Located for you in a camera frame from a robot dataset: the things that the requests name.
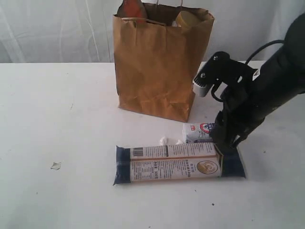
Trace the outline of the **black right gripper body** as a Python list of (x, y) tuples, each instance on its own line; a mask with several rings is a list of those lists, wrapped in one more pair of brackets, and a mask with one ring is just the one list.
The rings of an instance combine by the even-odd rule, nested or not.
[(228, 140), (233, 143), (245, 129), (249, 129), (250, 135), (269, 115), (269, 71), (257, 69), (246, 75), (237, 88), (225, 88), (222, 98), (222, 111), (228, 119)]

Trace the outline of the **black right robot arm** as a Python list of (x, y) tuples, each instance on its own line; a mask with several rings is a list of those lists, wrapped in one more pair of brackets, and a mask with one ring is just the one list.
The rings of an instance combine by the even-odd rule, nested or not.
[(282, 46), (257, 70), (243, 69), (242, 80), (221, 94), (211, 137), (236, 147), (277, 108), (305, 92), (305, 16), (288, 28)]

